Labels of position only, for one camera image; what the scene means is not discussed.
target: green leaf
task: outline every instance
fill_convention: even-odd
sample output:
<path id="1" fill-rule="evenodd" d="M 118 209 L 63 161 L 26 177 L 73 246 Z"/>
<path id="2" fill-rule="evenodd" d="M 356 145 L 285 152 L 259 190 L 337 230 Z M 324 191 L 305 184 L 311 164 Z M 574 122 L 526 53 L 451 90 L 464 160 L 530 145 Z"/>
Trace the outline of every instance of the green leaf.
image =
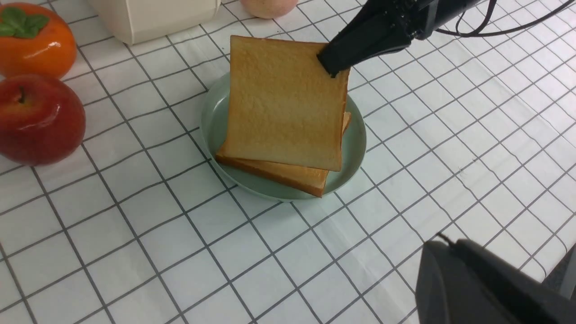
<path id="1" fill-rule="evenodd" d="M 0 17 L 2 18 L 2 22 L 15 29 L 23 28 L 26 23 L 26 13 L 17 7 L 7 7 L 2 11 Z"/>
<path id="2" fill-rule="evenodd" d="M 15 32 L 16 30 L 12 26 L 0 23 L 0 37 L 14 36 Z"/>
<path id="3" fill-rule="evenodd" d="M 48 22 L 50 21 L 50 18 L 48 18 L 47 16 L 43 15 L 43 14 L 33 14 L 30 15 L 28 17 L 26 17 L 26 23 L 24 24 L 25 28 L 38 28 L 38 30 L 44 28 Z"/>
<path id="4" fill-rule="evenodd" d="M 14 37 L 33 39 L 38 35 L 38 31 L 40 31 L 40 28 L 36 27 L 31 27 L 27 29 L 16 29 Z"/>

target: white tablecloth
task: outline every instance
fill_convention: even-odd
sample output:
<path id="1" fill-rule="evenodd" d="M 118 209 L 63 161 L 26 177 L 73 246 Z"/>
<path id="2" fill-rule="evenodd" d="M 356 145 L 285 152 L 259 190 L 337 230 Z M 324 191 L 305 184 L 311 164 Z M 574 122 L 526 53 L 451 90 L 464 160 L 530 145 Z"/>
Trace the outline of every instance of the white tablecloth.
<path id="1" fill-rule="evenodd" d="M 0 159 L 0 323 L 414 324 L 420 248 L 439 231 L 542 280 L 576 241 L 574 8 L 358 64 L 369 149 L 336 194 L 265 201 L 206 159 L 199 114 L 229 36 L 326 42 L 361 4 L 307 0 L 265 21 L 231 1 L 129 47 L 84 0 L 43 3 L 78 42 L 65 80 L 88 129 L 57 165 Z M 486 31 L 558 5 L 499 1 Z"/>

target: stack of bread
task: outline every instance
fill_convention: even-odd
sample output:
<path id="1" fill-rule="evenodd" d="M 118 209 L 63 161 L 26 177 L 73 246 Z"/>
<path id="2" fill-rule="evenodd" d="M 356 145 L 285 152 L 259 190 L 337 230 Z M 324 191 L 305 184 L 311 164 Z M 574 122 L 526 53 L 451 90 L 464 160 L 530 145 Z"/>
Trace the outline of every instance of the stack of bread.
<path id="1" fill-rule="evenodd" d="M 216 161 L 322 197 L 342 169 L 349 70 L 335 78 L 323 43 L 232 36 L 226 140 Z"/>

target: wire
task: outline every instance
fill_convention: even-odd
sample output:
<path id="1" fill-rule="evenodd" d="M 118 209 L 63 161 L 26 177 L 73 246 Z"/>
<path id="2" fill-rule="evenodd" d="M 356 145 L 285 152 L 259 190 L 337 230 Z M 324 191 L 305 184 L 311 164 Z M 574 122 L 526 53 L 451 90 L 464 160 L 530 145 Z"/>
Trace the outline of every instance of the wire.
<path id="1" fill-rule="evenodd" d="M 537 25 L 541 22 L 543 22 L 544 20 L 558 14 L 559 12 L 561 12 L 562 10 L 564 10 L 566 7 L 570 6 L 574 1 L 576 0 L 568 0 L 565 3 L 563 3 L 561 6 L 559 6 L 558 8 L 554 9 L 553 11 L 549 12 L 548 14 L 546 14 L 545 16 L 542 16 L 540 18 L 538 18 L 537 20 L 534 20 L 532 22 L 529 22 L 525 25 L 522 26 L 518 26 L 518 27 L 514 27 L 511 29 L 507 29 L 505 31 L 499 31 L 499 32 L 491 32 L 491 33 L 480 33 L 482 31 L 482 29 L 484 29 L 484 27 L 486 27 L 486 25 L 488 24 L 490 17 L 492 16 L 492 12 L 494 11 L 494 6 L 496 5 L 496 1 L 497 0 L 490 0 L 490 2 L 488 3 L 488 10 L 486 11 L 486 16 L 484 18 L 484 21 L 482 21 L 482 23 L 480 24 L 480 26 L 478 26 L 478 28 L 474 29 L 472 32 L 470 33 L 460 33 L 458 31 L 458 27 L 460 25 L 460 21 L 462 20 L 462 18 L 464 17 L 464 12 L 460 18 L 458 19 L 458 22 L 456 22 L 456 31 L 452 32 L 452 31 L 447 31 L 444 29 L 436 29 L 437 32 L 439 33 L 443 33 L 446 35 L 452 35 L 452 36 L 460 36 L 460 37 L 491 37 L 491 36 L 500 36 L 500 35 L 505 35 L 508 33 L 513 33 L 513 32 L 517 32 L 517 31 L 521 31 L 523 29 L 526 28 L 530 28 L 534 25 Z"/>

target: persimmon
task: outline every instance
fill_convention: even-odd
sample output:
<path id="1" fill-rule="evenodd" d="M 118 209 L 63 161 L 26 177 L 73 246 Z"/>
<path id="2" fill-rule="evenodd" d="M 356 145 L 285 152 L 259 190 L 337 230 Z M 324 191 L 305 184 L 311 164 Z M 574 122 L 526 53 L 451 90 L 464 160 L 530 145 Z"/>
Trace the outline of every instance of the persimmon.
<path id="1" fill-rule="evenodd" d="M 76 42 L 56 13 L 30 3 L 0 5 L 0 74 L 62 78 L 76 60 Z"/>

